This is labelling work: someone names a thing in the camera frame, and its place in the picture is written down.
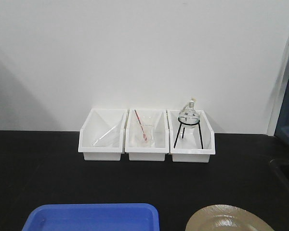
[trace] beige plate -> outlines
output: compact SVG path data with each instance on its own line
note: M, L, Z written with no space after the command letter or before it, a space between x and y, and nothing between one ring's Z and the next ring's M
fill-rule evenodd
M210 205L189 219L185 231L274 231L256 215L231 205Z

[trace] storage bin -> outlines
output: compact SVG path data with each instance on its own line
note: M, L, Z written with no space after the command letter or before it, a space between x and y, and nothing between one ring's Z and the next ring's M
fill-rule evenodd
M174 162L203 162L207 163L210 155L215 154L215 139L213 129L204 111L200 114L200 129L202 133L203 149L201 149L199 127L186 128L182 139L181 128L176 147L174 142L180 126L178 121L179 110L167 110L170 132L170 154Z
M149 204L42 205L22 231L159 231L158 212Z
M169 153L166 110L130 109L125 132L125 152L130 160L164 161Z
M78 151L85 160L120 160L127 109L92 109L80 129Z

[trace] ring stand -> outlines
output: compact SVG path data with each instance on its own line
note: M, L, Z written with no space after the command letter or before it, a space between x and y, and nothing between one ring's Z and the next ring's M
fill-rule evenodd
M179 129L178 129L177 137L175 138L175 142L174 142L173 148L175 148L175 146L176 146L176 144L177 144L178 137L179 137L180 130L181 130L181 126L182 126L182 124L183 124L183 125L188 125L188 126L198 125L198 127L199 127L200 142L201 142L201 148L203 149L202 135L201 135L201 128L200 128L200 120L199 120L197 123L195 123L195 124L187 124L187 123L184 123L184 122L180 121L180 118L178 118L178 121L180 122L180 126L179 126ZM185 128L183 128L182 139L184 138L184 132L185 132Z

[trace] black countertop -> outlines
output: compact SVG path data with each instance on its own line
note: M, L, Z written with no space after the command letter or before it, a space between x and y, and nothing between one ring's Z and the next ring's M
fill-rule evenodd
M21 230L44 204L149 203L161 231L184 231L213 204L243 208L289 231L289 191L269 165L289 147L265 135L215 134L209 163L84 161L78 132L0 131L0 231Z

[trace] blue tray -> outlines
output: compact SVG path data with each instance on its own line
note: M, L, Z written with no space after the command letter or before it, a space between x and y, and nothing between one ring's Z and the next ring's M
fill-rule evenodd
M159 231L158 212L149 204L42 205L23 231Z

